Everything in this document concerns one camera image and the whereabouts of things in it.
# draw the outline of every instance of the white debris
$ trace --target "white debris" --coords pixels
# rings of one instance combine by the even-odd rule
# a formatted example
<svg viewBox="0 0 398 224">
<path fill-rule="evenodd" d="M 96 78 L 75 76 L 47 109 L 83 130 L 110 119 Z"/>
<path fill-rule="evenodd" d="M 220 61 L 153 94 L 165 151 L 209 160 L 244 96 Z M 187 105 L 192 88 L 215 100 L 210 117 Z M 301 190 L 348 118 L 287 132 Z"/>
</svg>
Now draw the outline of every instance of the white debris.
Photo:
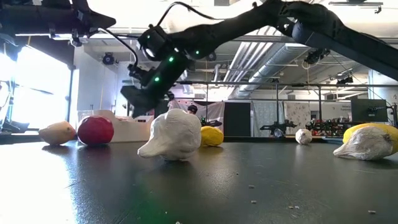
<svg viewBox="0 0 398 224">
<path fill-rule="evenodd" d="M 296 141 L 299 144 L 303 144 L 303 145 L 310 144 L 310 142 L 312 141 L 311 131 L 309 131 L 307 129 L 299 129 L 296 132 Z"/>
</svg>

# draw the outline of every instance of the crumpled white object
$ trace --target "crumpled white object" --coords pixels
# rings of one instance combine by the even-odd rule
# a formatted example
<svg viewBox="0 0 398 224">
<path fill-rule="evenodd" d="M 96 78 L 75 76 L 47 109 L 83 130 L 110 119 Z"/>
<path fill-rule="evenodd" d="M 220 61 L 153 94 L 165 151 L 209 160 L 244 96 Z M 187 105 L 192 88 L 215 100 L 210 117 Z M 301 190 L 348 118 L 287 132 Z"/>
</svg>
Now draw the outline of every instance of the crumpled white object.
<svg viewBox="0 0 398 224">
<path fill-rule="evenodd" d="M 312 141 L 312 134 L 311 131 L 307 130 L 307 129 L 299 129 L 296 132 L 296 141 L 299 144 L 310 144 L 310 142 Z"/>
<path fill-rule="evenodd" d="M 392 154 L 391 136 L 380 128 L 368 126 L 356 130 L 351 138 L 336 149 L 337 157 L 361 160 L 377 160 Z"/>
<path fill-rule="evenodd" d="M 162 156 L 176 161 L 190 157 L 201 143 L 198 117 L 181 109 L 171 109 L 153 120 L 149 141 L 138 149 L 138 156 Z"/>
</svg>

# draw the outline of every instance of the black robotic arm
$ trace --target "black robotic arm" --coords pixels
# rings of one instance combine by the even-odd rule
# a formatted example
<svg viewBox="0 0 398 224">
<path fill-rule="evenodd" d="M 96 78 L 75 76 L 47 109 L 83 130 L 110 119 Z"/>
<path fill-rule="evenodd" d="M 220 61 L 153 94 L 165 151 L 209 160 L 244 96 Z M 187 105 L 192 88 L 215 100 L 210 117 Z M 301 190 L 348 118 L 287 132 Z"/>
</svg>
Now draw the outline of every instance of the black robotic arm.
<svg viewBox="0 0 398 224">
<path fill-rule="evenodd" d="M 264 26 L 275 27 L 297 43 L 334 50 L 398 80 L 397 49 L 346 27 L 336 14 L 320 4 L 267 0 L 237 17 L 174 34 L 166 34 L 161 27 L 150 25 L 138 38 L 138 43 L 148 59 L 161 63 L 149 71 L 129 67 L 130 76 L 145 80 L 140 90 L 134 86 L 124 86 L 121 90 L 134 106 L 133 117 L 154 108 L 191 60 L 206 57 L 221 44 Z"/>
<path fill-rule="evenodd" d="M 113 18 L 91 11 L 86 0 L 73 0 L 71 7 L 0 4 L 0 38 L 13 44 L 17 44 L 16 34 L 49 34 L 51 37 L 72 34 L 77 42 L 79 37 L 89 37 L 98 28 L 108 28 L 115 23 Z M 297 43 L 334 50 L 398 80 L 398 50 L 395 48 L 347 28 L 322 5 L 267 0 L 237 17 L 174 34 L 166 34 L 160 26 L 151 25 L 138 38 L 138 43 L 148 59 L 161 63 L 149 71 L 136 66 L 136 62 L 129 66 L 130 76 L 138 78 L 142 85 L 141 89 L 124 86 L 121 90 L 134 106 L 133 117 L 155 108 L 192 60 L 206 57 L 219 45 L 264 26 L 275 27 Z"/>
</svg>

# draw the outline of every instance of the red object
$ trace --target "red object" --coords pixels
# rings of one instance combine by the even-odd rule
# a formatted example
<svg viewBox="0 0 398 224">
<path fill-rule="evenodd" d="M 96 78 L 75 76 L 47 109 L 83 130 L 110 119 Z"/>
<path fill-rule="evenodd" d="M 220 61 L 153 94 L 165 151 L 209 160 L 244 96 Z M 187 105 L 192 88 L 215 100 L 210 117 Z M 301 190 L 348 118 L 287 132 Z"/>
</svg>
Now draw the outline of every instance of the red object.
<svg viewBox="0 0 398 224">
<path fill-rule="evenodd" d="M 80 121 L 77 129 L 79 140 L 88 145 L 107 144 L 114 134 L 112 122 L 102 116 L 89 116 Z"/>
</svg>

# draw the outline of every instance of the person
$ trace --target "person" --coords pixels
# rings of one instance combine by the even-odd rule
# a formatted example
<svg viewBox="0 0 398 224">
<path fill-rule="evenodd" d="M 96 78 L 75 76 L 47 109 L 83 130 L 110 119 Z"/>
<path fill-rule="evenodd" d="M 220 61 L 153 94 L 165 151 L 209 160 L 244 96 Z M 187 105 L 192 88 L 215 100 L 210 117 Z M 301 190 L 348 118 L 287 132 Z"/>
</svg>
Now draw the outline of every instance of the person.
<svg viewBox="0 0 398 224">
<path fill-rule="evenodd" d="M 196 113 L 198 112 L 198 107 L 195 105 L 190 105 L 188 107 L 188 114 L 193 114 L 196 115 Z"/>
</svg>

